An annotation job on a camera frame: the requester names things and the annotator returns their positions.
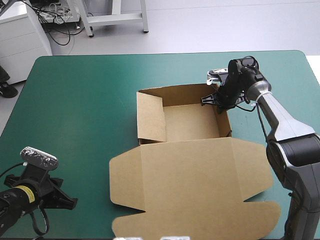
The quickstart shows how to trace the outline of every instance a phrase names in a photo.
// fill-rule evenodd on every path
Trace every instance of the black shoe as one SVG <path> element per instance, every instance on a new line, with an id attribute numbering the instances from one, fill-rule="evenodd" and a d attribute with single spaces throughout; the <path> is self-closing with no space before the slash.
<path id="1" fill-rule="evenodd" d="M 7 82 L 0 82 L 0 96 L 10 99 L 18 95 L 18 90 Z"/>

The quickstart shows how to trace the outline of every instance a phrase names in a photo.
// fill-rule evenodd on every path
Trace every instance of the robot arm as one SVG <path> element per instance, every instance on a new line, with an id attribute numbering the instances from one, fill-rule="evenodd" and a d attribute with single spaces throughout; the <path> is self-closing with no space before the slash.
<path id="1" fill-rule="evenodd" d="M 208 72 L 207 84 L 220 87 L 203 97 L 202 104 L 217 105 L 219 112 L 244 101 L 255 101 L 262 109 L 271 126 L 268 161 L 282 186 L 292 191 L 283 239 L 313 240 L 320 217 L 320 137 L 276 100 L 254 57 L 234 59 L 227 70 Z"/>
<path id="2" fill-rule="evenodd" d="M 72 210 L 77 199 L 68 197 L 60 189 L 62 179 L 51 178 L 48 174 L 58 167 L 56 157 L 32 147 L 25 147 L 20 155 L 27 163 L 22 175 L 8 175 L 4 184 L 10 189 L 0 192 L 0 236 L 27 214 L 32 218 L 34 231 L 41 236 L 49 231 L 45 209 Z M 37 227 L 33 214 L 37 208 L 43 215 L 45 232 Z"/>

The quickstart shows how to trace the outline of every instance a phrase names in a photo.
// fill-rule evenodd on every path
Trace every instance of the green table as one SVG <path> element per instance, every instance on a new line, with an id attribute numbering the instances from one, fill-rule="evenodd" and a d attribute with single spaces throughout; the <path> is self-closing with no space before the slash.
<path id="1" fill-rule="evenodd" d="M 138 145 L 136 92 L 205 83 L 208 70 L 247 55 L 257 58 L 273 95 L 284 107 L 320 132 L 320 87 L 300 51 L 41 57 L 0 138 L 1 169 L 19 162 L 25 146 L 57 156 L 59 167 L 51 176 L 63 178 L 62 189 L 79 201 L 72 211 L 47 211 L 51 223 L 47 237 L 113 237 L 113 219 L 138 212 L 111 203 L 108 164 L 112 157 Z M 233 109 L 229 116 L 233 137 L 265 144 L 256 112 Z M 19 175 L 21 171 L 12 172 Z M 250 199 L 281 205 L 281 218 L 268 238 L 283 235 L 290 202 L 288 191 L 274 179 L 272 188 Z M 34 236 L 28 216 L 4 235 Z"/>

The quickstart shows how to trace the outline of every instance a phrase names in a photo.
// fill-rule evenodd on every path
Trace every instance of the box lid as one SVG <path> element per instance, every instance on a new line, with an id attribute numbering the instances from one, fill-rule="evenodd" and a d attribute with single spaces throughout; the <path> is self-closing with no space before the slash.
<path id="1" fill-rule="evenodd" d="M 273 184 L 263 145 L 231 137 L 144 144 L 110 161 L 110 198 L 144 213 L 118 217 L 117 237 L 256 240 L 275 202 L 244 202 Z"/>

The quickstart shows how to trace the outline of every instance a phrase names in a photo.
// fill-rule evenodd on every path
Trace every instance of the cabinet drawer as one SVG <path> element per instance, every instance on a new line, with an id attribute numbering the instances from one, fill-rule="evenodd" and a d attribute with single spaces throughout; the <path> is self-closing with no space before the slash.
<path id="1" fill-rule="evenodd" d="M 34 33 L 35 29 L 28 17 L 0 23 L 0 41 Z"/>
<path id="2" fill-rule="evenodd" d="M 42 47 L 37 33 L 30 33 L 12 39 L 0 41 L 0 59 Z"/>
<path id="3" fill-rule="evenodd" d="M 29 51 L 21 52 L 11 56 L 0 58 L 0 65 L 10 75 L 9 84 L 14 84 L 27 79 L 36 59 L 47 56 L 44 47 L 39 47 Z"/>

